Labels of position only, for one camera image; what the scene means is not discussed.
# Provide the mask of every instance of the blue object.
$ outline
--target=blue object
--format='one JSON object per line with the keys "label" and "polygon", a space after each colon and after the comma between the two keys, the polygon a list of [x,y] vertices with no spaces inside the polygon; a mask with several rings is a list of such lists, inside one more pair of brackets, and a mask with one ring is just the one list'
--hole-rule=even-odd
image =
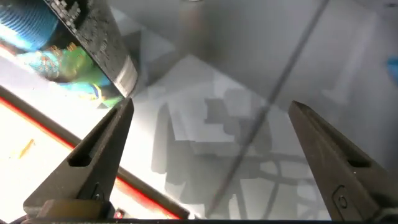
{"label": "blue object", "polygon": [[36,51],[51,38],[58,18],[43,1],[18,0],[0,5],[0,38],[27,51]]}
{"label": "blue object", "polygon": [[16,55],[16,58],[32,67],[37,73],[41,75],[58,73],[60,59],[56,55],[54,55],[53,52],[28,52]]}
{"label": "blue object", "polygon": [[101,97],[98,89],[89,83],[58,83],[58,85],[66,90],[81,93],[83,95],[93,95],[96,98]]}
{"label": "blue object", "polygon": [[398,57],[392,57],[387,61],[387,69],[391,77],[398,84]]}

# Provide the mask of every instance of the red stripe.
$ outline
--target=red stripe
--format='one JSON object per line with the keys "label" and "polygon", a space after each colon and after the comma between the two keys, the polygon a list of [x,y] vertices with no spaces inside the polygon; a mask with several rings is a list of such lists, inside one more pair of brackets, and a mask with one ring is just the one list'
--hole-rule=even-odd
{"label": "red stripe", "polygon": [[[10,109],[12,112],[19,115],[21,118],[28,121],[30,124],[34,125],[36,128],[41,130],[43,133],[50,136],[52,139],[56,140],[60,144],[63,144],[65,147],[69,148],[70,150],[73,150],[75,148],[75,146],[72,143],[67,142],[66,140],[62,139],[60,136],[58,136],[54,132],[52,132],[49,128],[40,124],[38,121],[36,121],[32,117],[30,117],[28,114],[25,114],[22,110],[15,107],[13,104],[6,101],[1,96],[0,96],[0,104],[4,105],[8,109]],[[142,192],[138,191],[133,186],[129,185],[127,182],[125,182],[121,178],[116,177],[115,185],[120,191],[127,194],[132,199],[138,201],[141,205],[145,206],[146,208],[150,209],[151,211],[163,213],[168,218],[180,219],[178,216],[174,215],[172,212],[168,211],[166,208],[162,207],[161,205],[159,205],[158,203],[153,201],[151,198],[144,195]]]}

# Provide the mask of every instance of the red edge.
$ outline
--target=red edge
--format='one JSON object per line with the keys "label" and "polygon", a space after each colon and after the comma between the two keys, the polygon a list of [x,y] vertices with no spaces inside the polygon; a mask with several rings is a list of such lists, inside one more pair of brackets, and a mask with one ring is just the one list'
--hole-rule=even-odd
{"label": "red edge", "polygon": [[[55,133],[53,133],[49,128],[46,128],[44,125],[40,124],[38,121],[34,120],[31,118],[28,114],[25,114],[22,110],[19,108],[16,108],[13,104],[10,102],[6,101],[4,98],[0,96],[0,104],[4,105],[11,111],[15,112],[15,114],[18,114],[21,118],[25,119],[28,121],[30,124],[33,124],[36,128],[41,130],[43,133],[46,135],[50,136],[52,139],[56,140],[60,144],[63,144],[65,147],[69,148],[70,150],[73,150],[75,146],[67,142],[66,140],[62,139],[60,136],[57,136]],[[146,195],[144,195],[142,192],[138,191],[135,189],[133,186],[129,185],[127,182],[122,180],[119,177],[116,177],[115,181],[116,187],[123,192],[124,194],[130,196],[132,199],[137,201],[138,203],[142,204],[146,208],[150,209],[153,212],[159,212],[164,214],[167,218],[170,219],[180,219],[178,216],[174,215],[170,211],[168,211],[166,208],[162,207]]]}

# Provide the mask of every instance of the blurry object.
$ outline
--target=blurry object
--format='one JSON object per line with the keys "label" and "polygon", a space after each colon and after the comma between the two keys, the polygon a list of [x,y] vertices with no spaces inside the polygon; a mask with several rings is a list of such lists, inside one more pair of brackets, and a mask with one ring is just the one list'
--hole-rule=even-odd
{"label": "blurry object", "polygon": [[125,217],[126,212],[120,208],[118,208],[116,210],[116,212],[114,213],[114,218],[124,218]]}
{"label": "blurry object", "polygon": [[98,86],[106,86],[110,85],[111,82],[101,69],[97,66],[92,67],[90,70],[87,70],[84,75],[80,75],[76,78],[75,82],[77,83],[92,83]]}
{"label": "blurry object", "polygon": [[72,80],[78,78],[79,74],[80,76],[84,75],[87,77],[89,75],[86,75],[85,72],[88,72],[91,68],[93,68],[93,61],[81,47],[77,47],[74,43],[71,43],[68,50],[63,52],[60,72],[64,79]]}
{"label": "blurry object", "polygon": [[398,57],[391,57],[387,61],[387,69],[390,76],[394,79],[395,83],[398,85]]}
{"label": "blurry object", "polygon": [[128,96],[136,85],[138,74],[107,2],[45,2],[63,21],[62,28],[71,34],[71,41],[87,52],[122,96]]}
{"label": "blurry object", "polygon": [[6,41],[0,39],[0,49],[2,51],[6,51],[8,52],[9,55],[15,55],[17,51],[19,51],[19,49],[9,43],[7,43]]}
{"label": "blurry object", "polygon": [[[41,133],[45,134],[47,137],[53,139],[53,141],[49,142],[50,144],[47,144],[45,138],[42,138],[39,135],[35,135],[35,140],[37,141],[38,150],[36,150],[35,147],[31,151],[29,151],[29,153],[26,154],[26,156],[23,158],[24,162],[20,163],[20,164],[27,164],[26,160],[38,156],[37,159],[34,159],[32,163],[32,165],[36,167],[35,169],[30,169],[30,168],[18,169],[18,167],[13,166],[11,163],[9,163],[11,165],[10,169],[12,168],[12,170],[18,170],[18,172],[20,172],[21,174],[28,173],[27,177],[29,178],[29,180],[36,181],[37,185],[41,180],[44,180],[48,175],[48,173],[46,174],[45,172],[44,173],[39,172],[38,168],[40,168],[40,170],[42,171],[49,171],[47,167],[50,167],[52,165],[54,168],[57,167],[59,165],[59,162],[67,156],[69,151],[72,150],[76,145],[78,145],[79,142],[81,142],[81,139],[74,136],[72,133],[61,127],[59,124],[55,123],[54,121],[46,117],[44,114],[39,112],[36,108],[32,107],[25,101],[22,101],[20,98],[15,96],[15,94],[11,93],[10,91],[6,90],[3,86],[0,85],[0,114],[3,114],[1,113],[2,109],[4,109],[5,112],[8,113],[11,112],[15,114],[15,116],[19,117],[19,121],[26,121],[27,123],[29,123],[32,126],[31,129],[32,131],[40,131]],[[3,121],[0,122],[1,124],[4,124],[5,121],[7,122],[10,121],[10,119],[5,116],[1,116],[0,118],[4,119],[4,120],[0,119],[0,121]],[[19,123],[16,122],[12,123],[14,126],[20,128],[22,127],[22,125]],[[2,143],[2,150],[0,150],[0,156],[4,152],[5,141],[7,141],[8,139],[12,139],[12,137],[10,138],[10,134],[11,136],[17,136],[18,134],[21,133],[21,130],[28,131],[30,129],[0,128],[0,142]],[[59,152],[61,151],[58,150],[57,145],[66,147],[67,151],[61,150],[63,155],[59,154]],[[0,172],[0,174],[4,175],[9,174],[8,175],[9,177],[16,176],[15,172],[9,172],[9,170],[7,172]],[[40,174],[42,174],[43,179],[40,180],[40,178],[39,179],[33,178]],[[25,189],[28,188],[30,189],[30,187],[36,186],[32,182],[30,182],[30,184],[23,184],[23,182],[26,181],[25,176],[13,180],[16,180],[18,182],[13,182],[13,183],[8,182],[7,185],[5,186],[5,189],[14,189],[8,192],[16,192],[15,186],[21,187],[22,191],[25,191]],[[6,192],[5,189],[1,192],[3,192],[4,195],[7,195],[8,192]],[[118,177],[114,182],[112,194],[113,196],[111,196],[111,201],[112,203],[114,203],[116,208],[123,208],[123,210],[126,212],[125,214],[128,214],[129,216],[132,216],[134,218],[179,219],[179,218],[187,218],[190,214],[190,212],[187,209],[181,207],[179,203],[171,200],[164,194],[155,190],[153,187],[146,184],[141,179],[138,179],[136,176],[132,175],[130,172],[126,171],[122,167],[119,167],[118,169]],[[2,209],[3,213],[0,216],[1,218],[3,218],[3,220],[10,222],[24,213],[21,206],[22,202],[18,201],[18,199],[23,200],[24,197],[10,198],[10,200],[5,201],[5,202],[8,201],[12,202],[13,207],[10,206],[8,203],[3,203],[4,209]],[[16,208],[18,208],[22,213],[19,214],[10,213],[10,211],[12,212],[15,211]]]}
{"label": "blurry object", "polygon": [[[25,200],[24,211],[28,217],[44,217],[54,212],[52,209],[41,210],[42,207],[50,205],[48,200],[53,198],[59,198],[72,205],[72,210],[62,209],[59,212],[78,211],[82,214],[79,216],[72,214],[72,217],[99,219],[113,217],[115,210],[109,199],[133,113],[134,106],[130,98],[112,108]],[[61,201],[55,206],[63,207]],[[56,213],[61,214],[59,212],[52,213],[54,214],[52,217],[57,217]]]}
{"label": "blurry object", "polygon": [[87,82],[59,83],[59,85],[76,93],[81,99],[91,101],[95,107],[102,104],[105,108],[112,108],[123,99],[122,96],[112,95],[112,91],[107,91],[109,88],[114,88],[112,85],[98,86]]}
{"label": "blurry object", "polygon": [[43,1],[15,0],[0,4],[0,39],[27,51],[43,47],[58,19]]}
{"label": "blurry object", "polygon": [[34,144],[35,144],[34,139],[31,139],[31,140],[26,144],[25,147],[20,148],[20,149],[17,149],[17,150],[13,150],[13,151],[12,151],[12,154],[10,155],[10,159],[21,159],[21,158],[26,154],[26,152],[27,152],[30,148],[32,148],[32,147],[34,146]]}
{"label": "blurry object", "polygon": [[41,77],[50,80],[58,78],[61,55],[46,50],[19,54],[16,58],[29,65]]}
{"label": "blurry object", "polygon": [[398,221],[393,176],[307,105],[289,118],[333,221]]}

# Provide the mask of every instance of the green object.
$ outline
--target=green object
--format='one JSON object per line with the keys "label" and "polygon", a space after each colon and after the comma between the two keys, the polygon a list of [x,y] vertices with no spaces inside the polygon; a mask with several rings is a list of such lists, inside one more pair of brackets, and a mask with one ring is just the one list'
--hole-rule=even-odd
{"label": "green object", "polygon": [[84,73],[93,68],[93,61],[81,47],[63,51],[59,71],[67,80],[74,80],[84,76]]}
{"label": "green object", "polygon": [[105,86],[111,83],[101,69],[96,65],[91,70],[81,73],[73,82],[90,83],[98,86]]}
{"label": "green object", "polygon": [[111,98],[108,100],[104,100],[102,102],[102,104],[104,104],[108,108],[112,108],[114,105],[119,103],[121,100],[123,100],[123,97],[119,96],[119,97]]}

